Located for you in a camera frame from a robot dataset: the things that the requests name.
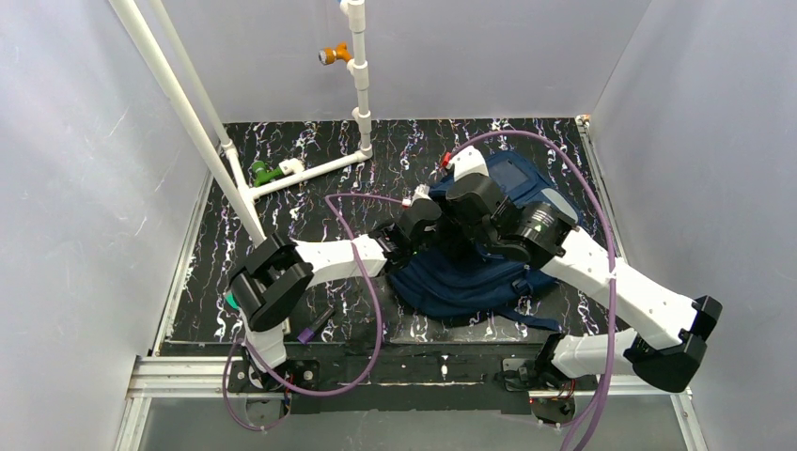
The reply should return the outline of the navy blue student backpack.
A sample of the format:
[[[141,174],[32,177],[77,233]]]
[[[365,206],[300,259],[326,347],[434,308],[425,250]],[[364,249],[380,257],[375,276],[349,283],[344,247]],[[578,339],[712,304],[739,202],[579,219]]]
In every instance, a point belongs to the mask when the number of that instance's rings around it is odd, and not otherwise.
[[[543,201],[582,222],[582,213],[529,159],[514,151],[500,151],[485,161],[491,177],[516,205]],[[467,241],[418,253],[387,279],[403,302],[433,319],[459,320],[491,311],[529,328],[561,331],[555,319],[516,311],[522,297],[549,290],[555,284],[552,276],[522,262],[490,255]]]

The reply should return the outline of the purple black marker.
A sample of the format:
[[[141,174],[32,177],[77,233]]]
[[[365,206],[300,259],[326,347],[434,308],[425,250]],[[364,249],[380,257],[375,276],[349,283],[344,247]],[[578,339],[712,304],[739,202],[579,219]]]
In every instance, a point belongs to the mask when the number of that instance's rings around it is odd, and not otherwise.
[[[310,343],[326,327],[326,324],[335,314],[336,309],[333,306],[327,307],[297,335],[297,341],[303,345]]]

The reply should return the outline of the teal green eraser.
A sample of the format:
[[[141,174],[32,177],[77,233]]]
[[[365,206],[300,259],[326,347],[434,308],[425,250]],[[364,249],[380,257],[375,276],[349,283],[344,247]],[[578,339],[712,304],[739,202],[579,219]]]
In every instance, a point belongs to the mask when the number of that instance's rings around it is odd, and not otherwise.
[[[235,310],[238,310],[238,309],[240,308],[240,307],[239,307],[239,305],[238,305],[238,303],[237,303],[237,301],[235,300],[235,297],[234,297],[234,295],[233,295],[233,293],[232,293],[232,292],[227,292],[227,293],[225,294],[225,300],[226,300],[227,304],[228,304],[228,305],[229,305],[231,308],[233,308],[233,309],[235,309]]]

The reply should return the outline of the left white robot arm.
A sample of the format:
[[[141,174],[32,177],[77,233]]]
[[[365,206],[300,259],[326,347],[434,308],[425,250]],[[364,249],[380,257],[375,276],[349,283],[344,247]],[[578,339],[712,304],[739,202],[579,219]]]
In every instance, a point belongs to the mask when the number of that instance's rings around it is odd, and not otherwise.
[[[370,280],[406,267],[431,245],[442,217],[434,201],[421,198],[353,239],[292,241],[273,233],[227,277],[253,364],[264,371],[287,361],[283,323],[308,288],[357,276]]]

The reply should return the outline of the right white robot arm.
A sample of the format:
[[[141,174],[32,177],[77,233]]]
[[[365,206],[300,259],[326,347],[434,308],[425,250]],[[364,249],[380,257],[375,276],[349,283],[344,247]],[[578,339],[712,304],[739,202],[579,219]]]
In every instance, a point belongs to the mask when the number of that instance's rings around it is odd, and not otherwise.
[[[659,285],[609,253],[558,207],[546,201],[519,206],[485,175],[456,180],[444,204],[472,242],[577,288],[628,324],[620,333],[552,335],[536,358],[536,376],[553,383],[635,375],[669,393],[687,388],[721,316],[719,301],[691,299]]]

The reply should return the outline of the green pipe valve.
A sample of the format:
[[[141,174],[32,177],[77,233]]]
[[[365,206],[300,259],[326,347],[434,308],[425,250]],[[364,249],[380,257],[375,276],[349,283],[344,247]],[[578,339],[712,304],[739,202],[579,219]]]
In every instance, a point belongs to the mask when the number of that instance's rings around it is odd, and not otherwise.
[[[251,165],[253,186],[260,187],[285,176],[282,169],[277,166],[270,168],[265,162],[256,161]]]

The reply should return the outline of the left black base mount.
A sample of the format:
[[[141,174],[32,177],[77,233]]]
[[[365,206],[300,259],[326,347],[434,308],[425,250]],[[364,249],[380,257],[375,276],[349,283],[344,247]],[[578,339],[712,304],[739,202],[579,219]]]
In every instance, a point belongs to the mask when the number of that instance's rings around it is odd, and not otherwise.
[[[320,363],[315,360],[289,360],[276,371],[283,379],[308,390],[319,389]],[[251,357],[234,359],[228,371],[227,390],[231,393],[276,393],[284,385],[259,369]]]

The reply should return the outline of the aluminium rail frame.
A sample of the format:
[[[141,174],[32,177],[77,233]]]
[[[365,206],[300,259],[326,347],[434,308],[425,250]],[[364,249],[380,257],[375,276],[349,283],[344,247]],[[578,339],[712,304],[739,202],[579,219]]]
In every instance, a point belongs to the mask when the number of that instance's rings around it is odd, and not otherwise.
[[[623,260],[618,255],[618,248],[614,240],[610,222],[605,217],[604,209],[600,203],[594,204],[594,210],[600,218],[603,234],[606,239],[602,245],[609,253]],[[608,321],[615,322],[614,311],[606,309]],[[211,397],[220,396],[230,397],[255,397],[273,398],[273,393],[238,393],[234,394],[227,390],[228,371],[234,359],[238,356],[239,343],[234,343],[226,359],[216,357],[149,357],[136,364],[133,371],[133,378],[129,393],[132,397],[141,400],[149,400],[153,397]],[[512,352],[509,358],[526,359],[520,351]],[[316,399],[331,398],[340,395],[339,389],[327,391],[314,391],[301,388],[286,381],[275,369],[266,368],[266,371],[276,381],[281,382],[285,390],[292,397],[306,396]],[[605,403],[612,395],[623,393],[630,394],[639,392],[648,394],[651,392],[669,393],[657,389],[635,375],[611,374],[607,380],[602,380],[598,375],[596,378],[597,387],[589,403],[581,410],[575,419],[564,426],[567,435],[562,444],[564,449],[582,450],[593,436],[602,416]],[[529,399],[536,397],[550,397],[553,391],[530,391],[530,392],[510,392],[515,394],[525,394]],[[693,410],[690,404],[689,388],[680,393],[670,393],[675,398],[676,405],[680,408],[684,423],[688,427],[688,436],[691,438],[691,448],[702,450],[706,443],[699,429],[695,424]]]

